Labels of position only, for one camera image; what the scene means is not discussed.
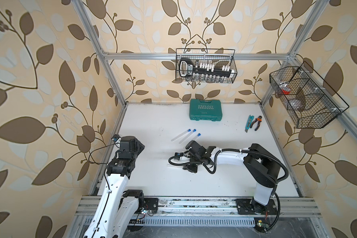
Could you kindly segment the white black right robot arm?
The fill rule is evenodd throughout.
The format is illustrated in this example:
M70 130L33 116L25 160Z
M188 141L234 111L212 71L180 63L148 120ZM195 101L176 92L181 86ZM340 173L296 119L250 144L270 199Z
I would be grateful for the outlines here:
M205 148L193 140L185 147L185 152L177 152L175 156L177 160L188 158L188 162L179 166L192 173L197 172L198 166L204 166L210 174L222 164L245 166L256 181L254 196L245 207L255 214L268 213L268 204L278 183L289 176L287 167L257 143L247 149L222 149L216 146Z

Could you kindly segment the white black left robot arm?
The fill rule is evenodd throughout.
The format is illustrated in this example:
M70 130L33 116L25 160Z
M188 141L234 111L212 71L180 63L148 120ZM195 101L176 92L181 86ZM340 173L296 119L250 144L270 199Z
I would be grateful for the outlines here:
M143 191L126 187L145 146L133 136L115 135L113 141L117 151L107 164L103 194L85 238L122 238L132 216L144 205Z

